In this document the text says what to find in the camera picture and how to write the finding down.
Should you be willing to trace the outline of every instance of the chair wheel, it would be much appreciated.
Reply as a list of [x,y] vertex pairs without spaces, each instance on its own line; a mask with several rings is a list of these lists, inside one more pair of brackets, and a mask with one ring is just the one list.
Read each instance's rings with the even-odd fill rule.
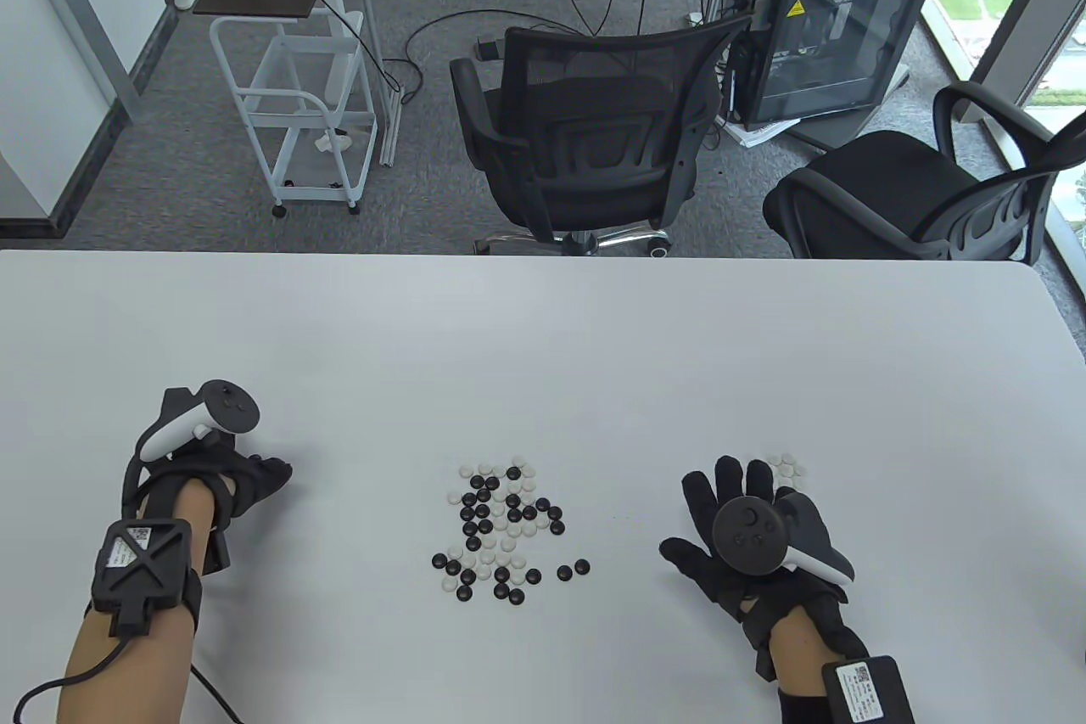
[[645,254],[649,257],[667,257],[668,254],[671,254],[671,240],[664,240],[662,238],[648,240],[648,247]]

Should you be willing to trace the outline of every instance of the office chair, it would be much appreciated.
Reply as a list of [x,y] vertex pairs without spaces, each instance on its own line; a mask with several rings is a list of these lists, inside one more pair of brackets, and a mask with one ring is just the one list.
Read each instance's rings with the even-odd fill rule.
[[[977,181],[955,163],[950,116],[969,100],[1001,124],[1024,169]],[[974,82],[935,96],[938,151],[876,131],[796,169],[766,196],[766,224],[798,258],[1008,259],[1025,232],[1023,263],[1045,240],[1056,177],[1086,162],[1086,114],[1059,134]]]
[[[667,231],[694,193],[695,157],[720,110],[716,66],[748,15],[648,37],[579,37],[513,28],[502,87],[482,91],[469,60],[450,64],[464,144],[520,231],[476,240],[540,243],[564,255]],[[648,227],[605,228],[648,220]]]

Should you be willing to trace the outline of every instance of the label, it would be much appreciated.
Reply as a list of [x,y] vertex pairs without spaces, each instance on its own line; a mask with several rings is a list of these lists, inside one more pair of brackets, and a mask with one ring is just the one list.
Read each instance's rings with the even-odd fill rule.
[[[136,545],[147,550],[151,543],[151,526],[136,526],[128,530],[128,534]],[[106,569],[124,569],[136,561],[136,552],[121,537],[113,538],[113,548],[110,550],[110,558],[105,561]]]
[[868,665],[857,663],[837,668],[837,681],[841,682],[841,689],[845,694],[845,703],[848,704],[848,713],[853,716],[854,724],[879,721],[883,717],[882,703],[879,701],[879,694],[875,691],[874,682],[871,681]]

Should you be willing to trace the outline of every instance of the desk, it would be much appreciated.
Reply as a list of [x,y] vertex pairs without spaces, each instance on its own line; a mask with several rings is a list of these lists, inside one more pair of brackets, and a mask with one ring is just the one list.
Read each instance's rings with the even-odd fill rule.
[[[248,722],[778,721],[656,551],[687,469],[774,452],[917,721],[1086,709],[1086,367],[1026,267],[4,251],[0,292],[4,704],[63,669],[163,388],[222,376],[263,415],[239,448],[296,470],[204,586],[195,661]],[[459,604],[445,494],[518,453],[568,531],[518,546],[523,606]]]

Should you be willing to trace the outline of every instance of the computer case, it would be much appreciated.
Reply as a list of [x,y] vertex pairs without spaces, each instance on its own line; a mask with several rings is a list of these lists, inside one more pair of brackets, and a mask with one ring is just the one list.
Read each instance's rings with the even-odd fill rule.
[[924,0],[740,0],[733,118],[753,126],[882,102]]

